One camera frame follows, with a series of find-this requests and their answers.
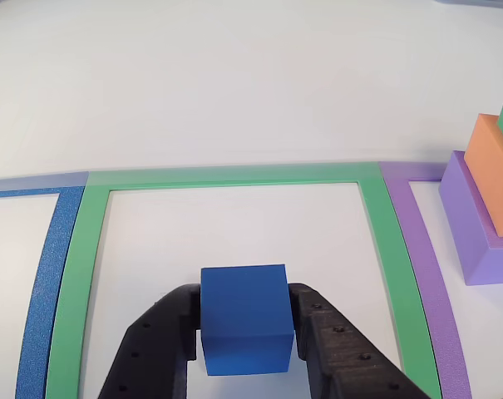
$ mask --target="purple square outline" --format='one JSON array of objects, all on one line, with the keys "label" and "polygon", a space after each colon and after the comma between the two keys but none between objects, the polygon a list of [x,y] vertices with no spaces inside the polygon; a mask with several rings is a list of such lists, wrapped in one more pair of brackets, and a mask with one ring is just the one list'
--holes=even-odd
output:
[{"label": "purple square outline", "polygon": [[440,181],[446,164],[379,162],[382,176],[407,245],[422,298],[444,399],[471,399],[466,361],[425,222],[410,187],[411,181]]}]

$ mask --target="blue cube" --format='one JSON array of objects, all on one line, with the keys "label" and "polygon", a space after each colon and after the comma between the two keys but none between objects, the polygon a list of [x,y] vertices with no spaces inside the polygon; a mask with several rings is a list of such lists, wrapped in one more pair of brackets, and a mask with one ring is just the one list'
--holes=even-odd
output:
[{"label": "blue cube", "polygon": [[287,372],[293,319],[284,265],[203,268],[201,341],[210,376]]}]

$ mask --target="white surface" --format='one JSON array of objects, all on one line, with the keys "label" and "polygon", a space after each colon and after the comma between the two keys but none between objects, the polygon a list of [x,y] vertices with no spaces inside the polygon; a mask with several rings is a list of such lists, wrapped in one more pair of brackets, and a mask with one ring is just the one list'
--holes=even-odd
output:
[{"label": "white surface", "polygon": [[33,281],[57,195],[0,198],[0,399],[13,399]]},{"label": "white surface", "polygon": [[[111,193],[96,261],[82,367],[95,399],[127,327],[200,269],[286,264],[399,366],[392,317],[358,185],[297,185]],[[201,354],[200,342],[198,353]],[[309,399],[306,366],[207,377],[189,363],[190,399]]]},{"label": "white surface", "polygon": [[439,183],[412,183],[451,300],[473,398],[501,399],[503,284],[465,285],[438,187]]},{"label": "white surface", "polygon": [[502,103],[503,9],[0,2],[0,176],[448,160]]}]

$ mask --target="colored tape border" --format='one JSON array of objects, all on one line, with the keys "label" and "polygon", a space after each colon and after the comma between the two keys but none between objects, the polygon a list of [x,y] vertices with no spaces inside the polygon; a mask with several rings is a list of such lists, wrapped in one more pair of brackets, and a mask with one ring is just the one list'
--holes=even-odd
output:
[{"label": "colored tape border", "polygon": [[47,399],[77,399],[96,252],[113,190],[358,183],[377,243],[407,375],[441,397],[427,321],[402,232],[378,163],[258,165],[92,172],[62,279],[47,375]]},{"label": "colored tape border", "polygon": [[446,164],[379,162],[397,213],[422,297],[445,399],[471,398],[466,362],[451,301],[411,181],[440,181]]},{"label": "colored tape border", "polygon": [[[29,181],[26,178],[0,180],[0,198],[59,194],[42,248],[27,311],[18,363],[16,399],[41,399],[45,396],[48,357],[62,272],[87,178],[88,173],[77,173],[39,176],[38,180],[27,178]],[[67,186],[49,187],[61,182]]]}]

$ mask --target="stacked blocks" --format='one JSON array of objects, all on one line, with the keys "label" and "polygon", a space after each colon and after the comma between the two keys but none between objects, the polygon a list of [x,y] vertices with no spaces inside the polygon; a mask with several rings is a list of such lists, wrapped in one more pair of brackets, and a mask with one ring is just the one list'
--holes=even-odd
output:
[{"label": "stacked blocks", "polygon": [[453,152],[440,195],[466,284],[503,283],[503,238],[497,236],[463,152]]},{"label": "stacked blocks", "polygon": [[503,134],[497,119],[478,117],[465,158],[497,234],[503,237]]},{"label": "stacked blocks", "polygon": [[210,376],[287,372],[293,319],[284,265],[203,268],[201,341]]},{"label": "stacked blocks", "polygon": [[503,112],[480,115],[455,151],[440,195],[467,285],[503,283]]}]

